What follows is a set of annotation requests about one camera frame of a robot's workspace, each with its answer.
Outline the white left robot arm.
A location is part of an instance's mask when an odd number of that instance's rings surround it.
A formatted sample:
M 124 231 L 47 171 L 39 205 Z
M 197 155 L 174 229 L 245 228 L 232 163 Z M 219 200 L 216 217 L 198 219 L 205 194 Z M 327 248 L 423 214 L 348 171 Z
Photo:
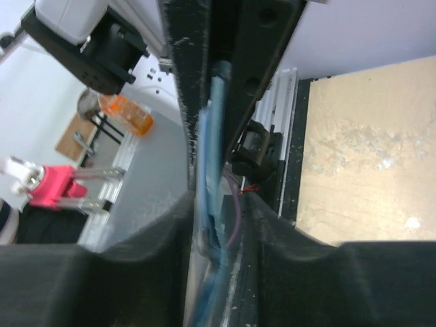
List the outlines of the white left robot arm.
M 22 28 L 87 87 L 123 95 L 183 126 L 188 183 L 198 115 L 222 106 L 230 156 L 302 18 L 305 1 L 35 1 Z

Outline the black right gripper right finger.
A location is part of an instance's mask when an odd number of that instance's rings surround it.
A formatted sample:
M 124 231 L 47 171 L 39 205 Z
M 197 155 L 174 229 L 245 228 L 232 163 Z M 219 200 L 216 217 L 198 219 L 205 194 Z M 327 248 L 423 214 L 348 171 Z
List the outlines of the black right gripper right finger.
M 225 326 L 434 326 L 433 241 L 320 243 L 242 196 Z

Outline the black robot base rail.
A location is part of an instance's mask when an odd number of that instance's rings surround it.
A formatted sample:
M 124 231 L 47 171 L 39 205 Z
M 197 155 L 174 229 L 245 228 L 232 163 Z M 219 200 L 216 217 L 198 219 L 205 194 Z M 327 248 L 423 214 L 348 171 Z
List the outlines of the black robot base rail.
M 311 80 L 295 68 L 275 73 L 240 137 L 230 163 L 240 193 L 256 193 L 296 224 Z

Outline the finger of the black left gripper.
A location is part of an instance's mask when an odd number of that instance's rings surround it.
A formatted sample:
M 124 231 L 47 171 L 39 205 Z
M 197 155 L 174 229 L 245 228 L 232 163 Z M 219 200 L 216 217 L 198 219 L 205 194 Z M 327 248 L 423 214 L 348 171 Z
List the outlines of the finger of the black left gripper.
M 304 1 L 243 1 L 225 97 L 223 159 L 227 160 L 273 77 Z
M 206 100 L 210 1 L 159 1 L 187 139 L 188 189 L 196 188 L 198 116 Z

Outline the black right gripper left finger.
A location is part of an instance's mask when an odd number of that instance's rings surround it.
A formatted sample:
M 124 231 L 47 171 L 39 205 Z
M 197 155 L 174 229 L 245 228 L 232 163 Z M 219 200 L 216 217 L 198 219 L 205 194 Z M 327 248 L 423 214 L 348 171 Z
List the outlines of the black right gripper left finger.
M 127 240 L 1 248 L 2 326 L 182 326 L 195 194 Z

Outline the blue leather card holder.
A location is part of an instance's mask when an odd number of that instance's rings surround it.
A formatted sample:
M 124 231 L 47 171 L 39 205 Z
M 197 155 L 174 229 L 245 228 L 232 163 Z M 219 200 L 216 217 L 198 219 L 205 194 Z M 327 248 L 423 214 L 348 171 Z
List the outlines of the blue leather card holder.
M 219 61 L 212 68 L 208 103 L 199 113 L 196 219 L 199 227 L 200 253 L 208 260 L 208 272 L 197 295 L 191 318 L 192 326 L 207 326 L 213 307 L 228 274 L 228 250 L 221 217 L 223 190 L 222 129 L 225 96 L 230 81 L 231 63 Z

